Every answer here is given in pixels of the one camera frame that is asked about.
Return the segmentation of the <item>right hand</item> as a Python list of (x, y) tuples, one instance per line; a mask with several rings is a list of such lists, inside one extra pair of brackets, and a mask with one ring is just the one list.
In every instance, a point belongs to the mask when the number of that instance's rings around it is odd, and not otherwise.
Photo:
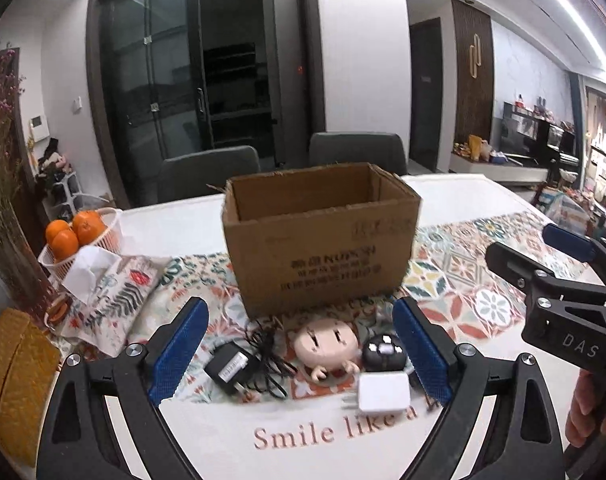
[(587, 370), (580, 370), (565, 429), (566, 437), (574, 448), (582, 448), (596, 430), (606, 437), (606, 415), (601, 422), (594, 416), (594, 411), (601, 403), (602, 396), (596, 392), (593, 375)]

